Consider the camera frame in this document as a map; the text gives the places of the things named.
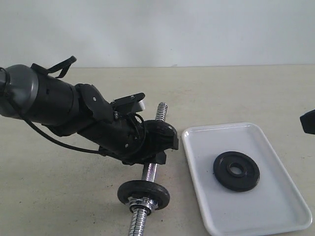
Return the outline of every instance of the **table surface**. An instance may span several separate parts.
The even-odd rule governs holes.
[[[315,209],[315,136],[299,117],[315,108],[315,65],[71,69],[65,81],[95,85],[111,101],[144,92],[144,119],[159,102],[179,136],[188,127],[252,122],[262,128],[311,211]],[[20,120],[1,117],[0,235],[127,235],[131,213],[118,187],[140,179],[142,166],[59,147]],[[60,140],[97,146],[78,135]],[[148,236],[207,236],[180,139],[167,151],[156,182],[171,194],[169,206],[148,217]],[[315,226],[283,236],[313,236]]]

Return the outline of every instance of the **threaded metal rod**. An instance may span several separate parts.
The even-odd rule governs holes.
[[[159,103],[157,107],[156,120],[165,121],[167,113],[167,104],[164,102]],[[154,182],[156,172],[156,163],[144,164],[142,171],[142,180]],[[130,230],[128,236],[143,236],[144,226],[146,223],[148,212],[142,208],[133,209],[133,215],[130,224]]]
[[[146,219],[147,211],[145,209],[142,208],[134,209],[128,236],[143,236]]]

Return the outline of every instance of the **rectangular white tray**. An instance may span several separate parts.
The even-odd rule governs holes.
[[[212,236],[264,236],[303,230],[312,214],[262,130],[252,123],[193,127],[182,134],[203,222]],[[213,174],[226,151],[251,157],[260,181],[248,192],[223,187]]]

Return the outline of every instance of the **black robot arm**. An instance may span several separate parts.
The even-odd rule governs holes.
[[[49,69],[37,64],[1,68],[0,114],[23,119],[43,137],[65,148],[112,156],[129,165],[165,164],[163,151],[178,149],[176,129],[163,121],[144,121],[137,114],[142,111],[143,93],[108,103],[93,85],[73,86],[60,80],[75,61],[70,57]],[[61,71],[58,77],[49,75],[57,71]],[[59,137],[78,133],[99,149],[63,144],[33,122]]]

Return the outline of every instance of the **black weight plate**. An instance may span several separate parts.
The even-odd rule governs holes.
[[[132,180],[123,183],[117,191],[119,201],[123,204],[129,202],[129,197],[147,197],[157,201],[157,209],[165,208],[170,201],[170,195],[166,188],[154,182],[145,180]]]
[[[217,180],[226,188],[237,192],[253,189],[259,182],[260,172],[257,164],[243,153],[228,151],[220,154],[213,163]]]

